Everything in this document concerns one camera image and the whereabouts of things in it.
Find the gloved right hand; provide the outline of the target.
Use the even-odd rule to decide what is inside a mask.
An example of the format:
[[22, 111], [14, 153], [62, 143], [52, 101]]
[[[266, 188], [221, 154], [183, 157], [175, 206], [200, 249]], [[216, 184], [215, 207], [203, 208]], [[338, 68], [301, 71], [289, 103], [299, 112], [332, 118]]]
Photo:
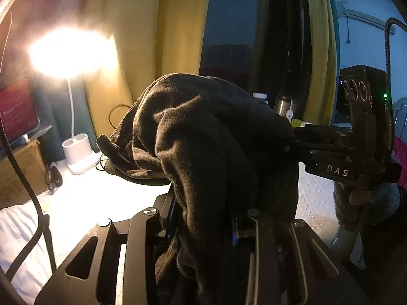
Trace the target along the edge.
[[335, 182], [335, 214], [347, 231], [362, 231], [383, 224], [398, 214], [406, 199], [406, 188], [385, 182], [374, 189], [354, 188]]

